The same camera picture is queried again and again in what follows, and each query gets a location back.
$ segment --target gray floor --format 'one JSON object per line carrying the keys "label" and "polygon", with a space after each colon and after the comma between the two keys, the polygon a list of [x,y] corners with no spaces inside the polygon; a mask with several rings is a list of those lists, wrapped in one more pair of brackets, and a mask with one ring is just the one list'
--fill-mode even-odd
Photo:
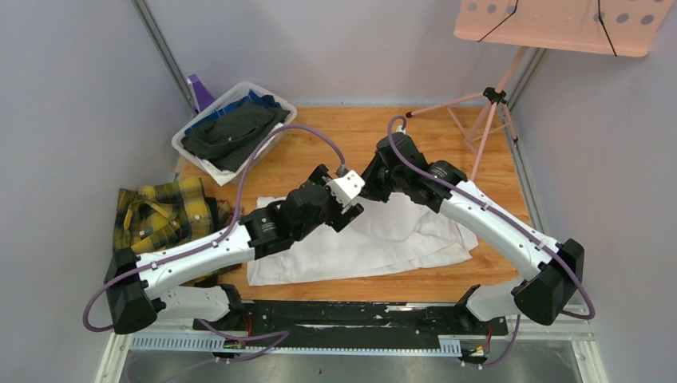
{"label": "gray floor", "polygon": [[[498,357],[505,342],[492,342]],[[182,369],[211,359],[208,353],[146,351],[131,356],[132,383],[160,383]],[[462,368],[456,358],[445,357],[356,357],[321,355],[267,355],[244,363],[209,364],[195,369],[174,383],[188,382],[581,382],[570,342],[523,341],[501,365],[473,371]]]}

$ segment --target music stand tripod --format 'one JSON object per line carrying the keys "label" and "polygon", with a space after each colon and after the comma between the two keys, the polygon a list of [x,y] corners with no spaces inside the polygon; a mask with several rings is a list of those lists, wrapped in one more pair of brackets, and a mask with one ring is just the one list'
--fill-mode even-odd
{"label": "music stand tripod", "polygon": [[[453,118],[454,122],[456,122],[456,125],[458,128],[461,130],[461,133],[463,133],[463,136],[465,139],[463,142],[470,148],[470,150],[476,154],[475,157],[475,165],[473,166],[473,171],[470,173],[470,179],[474,180],[475,175],[477,174],[477,170],[480,167],[480,160],[482,158],[482,153],[485,150],[485,144],[487,137],[489,136],[490,133],[496,132],[497,130],[502,130],[506,126],[510,129],[510,134],[513,137],[513,141],[517,142],[517,133],[515,132],[515,126],[513,125],[513,117],[510,115],[510,110],[508,109],[508,106],[506,105],[507,101],[505,100],[505,96],[507,95],[503,88],[505,87],[506,84],[508,84],[508,81],[510,81],[510,78],[515,74],[517,71],[517,68],[520,66],[520,62],[524,58],[524,56],[527,53],[528,46],[521,46],[520,49],[517,51],[517,54],[515,54],[515,57],[513,58],[513,61],[510,63],[510,67],[508,70],[505,72],[503,75],[503,78],[498,82],[498,85],[496,85],[495,88],[488,87],[485,89],[484,92],[482,93],[475,93],[471,94],[469,96],[457,98],[456,100],[451,100],[448,102],[444,102],[441,104],[429,106],[427,108],[423,109],[418,109],[414,110],[411,112],[407,112],[406,116],[407,118],[411,118],[413,116],[417,116],[421,113],[429,112],[431,110],[439,109],[439,108],[446,108],[446,110],[449,112],[451,117]],[[477,119],[475,120],[475,123],[473,124],[473,127],[468,131],[467,129],[463,128],[463,125],[461,122],[458,120],[458,117],[456,116],[456,113],[453,112],[451,109],[452,105],[457,105],[460,104],[461,102],[466,102],[466,101],[471,101],[471,100],[476,100],[478,98],[486,97],[487,98],[487,104],[482,108],[479,116],[477,116]],[[506,124],[503,124],[499,126],[498,128],[491,129],[491,124],[493,122],[493,117],[496,114],[496,109],[500,105],[501,109],[503,110],[503,113],[505,115],[505,120]],[[485,130],[481,134],[481,136],[475,136],[475,133],[477,130],[480,128],[480,125],[482,121],[485,122]],[[473,146],[473,142],[480,140],[480,147],[478,149],[475,149]]]}

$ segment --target wooden table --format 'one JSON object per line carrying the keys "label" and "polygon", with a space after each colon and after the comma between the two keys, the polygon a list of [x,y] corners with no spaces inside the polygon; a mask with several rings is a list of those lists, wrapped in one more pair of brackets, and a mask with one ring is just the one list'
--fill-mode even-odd
{"label": "wooden table", "polygon": [[[342,149],[348,168],[358,173],[374,155],[376,143],[386,136],[390,118],[410,108],[299,108],[295,123],[317,128]],[[472,122],[480,109],[455,109],[462,123]],[[407,133],[428,161],[448,160],[469,173],[474,154],[463,144],[459,130],[444,109],[410,119]],[[297,188],[318,164],[334,171],[339,160],[318,137],[292,131],[253,168],[243,190],[243,207],[252,211],[260,196],[283,196]],[[199,176],[207,195],[234,203],[236,185],[219,187],[199,168],[187,162],[182,178]],[[508,143],[501,134],[489,137],[481,169],[475,179],[494,201],[517,218],[529,221]],[[368,302],[455,302],[468,287],[515,278],[517,272],[498,252],[480,241],[467,262],[369,278],[307,282],[277,286],[249,286],[246,266],[220,277],[236,285],[244,299],[343,300]]]}

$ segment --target white plastic basket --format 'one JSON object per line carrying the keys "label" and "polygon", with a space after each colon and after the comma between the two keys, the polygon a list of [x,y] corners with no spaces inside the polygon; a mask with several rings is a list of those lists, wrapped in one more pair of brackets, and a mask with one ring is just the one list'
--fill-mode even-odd
{"label": "white plastic basket", "polygon": [[[172,138],[172,146],[179,151],[179,153],[186,157],[189,161],[194,163],[198,168],[204,170],[207,172],[212,178],[220,185],[223,186],[229,182],[232,181],[238,181],[240,173],[244,169],[244,165],[240,166],[239,169],[237,169],[237,172],[229,172],[227,170],[219,170],[216,166],[214,166],[211,162],[208,160],[202,160],[200,158],[195,157],[193,154],[188,152],[184,146],[181,144],[181,139],[183,139],[186,134],[186,130],[191,128],[193,125],[197,124],[200,122],[202,119],[204,119],[206,116],[209,116],[212,114],[212,112],[223,108],[224,106],[231,104],[232,102],[238,101],[242,97],[245,97],[249,94],[249,91],[253,90],[254,93],[256,93],[259,96],[265,96],[267,94],[272,95],[275,98],[275,101],[279,102],[280,105],[282,105],[282,108],[285,110],[288,110],[290,113],[287,115],[287,118],[284,120],[284,124],[290,124],[295,118],[296,118],[296,108],[294,108],[294,105],[290,104],[287,100],[284,100],[282,97],[279,97],[272,92],[268,92],[266,89],[261,88],[258,85],[252,84],[251,82],[248,81],[243,81],[240,82],[238,85],[235,85],[232,87],[229,91],[224,93],[223,96],[219,97],[216,101],[214,101],[211,105],[209,105],[209,108],[203,110],[195,116],[190,122],[188,122],[177,134],[174,135],[174,138]],[[256,159],[254,160],[254,164],[259,162],[265,155],[267,155],[283,138],[284,136],[287,135],[289,131],[281,132],[280,134],[276,135],[273,137],[272,140],[268,141],[262,148],[261,151],[259,152],[259,155],[256,156]]]}

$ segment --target blue fabric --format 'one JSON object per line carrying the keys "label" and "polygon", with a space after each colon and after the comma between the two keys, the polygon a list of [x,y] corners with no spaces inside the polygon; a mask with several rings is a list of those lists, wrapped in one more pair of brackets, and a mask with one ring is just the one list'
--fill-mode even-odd
{"label": "blue fabric", "polygon": [[280,105],[279,102],[276,102],[275,98],[272,95],[267,94],[265,96],[259,96],[253,90],[250,90],[249,94],[247,96],[242,97],[239,100],[232,102],[232,103],[224,106],[221,109],[215,110],[210,115],[206,116],[205,118],[198,121],[197,123],[195,123],[190,128],[186,129],[184,134],[187,136],[188,134],[190,134],[190,132],[192,132],[193,128],[195,128],[199,124],[202,124],[205,121],[216,121],[216,120],[218,120],[222,116],[225,116],[229,112],[232,112],[234,109],[239,108],[240,106],[242,106],[242,104],[244,104],[247,101],[251,101],[254,104],[261,105],[265,108],[282,109],[282,105]]}

